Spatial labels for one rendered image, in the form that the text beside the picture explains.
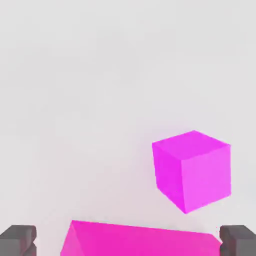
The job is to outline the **small magenta cube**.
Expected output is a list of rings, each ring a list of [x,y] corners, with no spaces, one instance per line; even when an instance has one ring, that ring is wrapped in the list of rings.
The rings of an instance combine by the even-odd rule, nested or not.
[[[60,256],[220,256],[209,233],[73,220]]]
[[[229,197],[231,145],[198,131],[152,143],[157,188],[183,213]]]

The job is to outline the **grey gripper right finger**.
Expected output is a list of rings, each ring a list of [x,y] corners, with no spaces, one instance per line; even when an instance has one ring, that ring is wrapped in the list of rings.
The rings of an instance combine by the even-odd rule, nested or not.
[[[256,234],[245,225],[222,225],[220,256],[256,256]]]

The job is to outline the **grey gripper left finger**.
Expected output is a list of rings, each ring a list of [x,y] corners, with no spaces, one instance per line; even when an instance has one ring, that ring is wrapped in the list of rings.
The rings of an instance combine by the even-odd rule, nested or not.
[[[0,256],[37,256],[34,225],[11,225],[0,234]]]

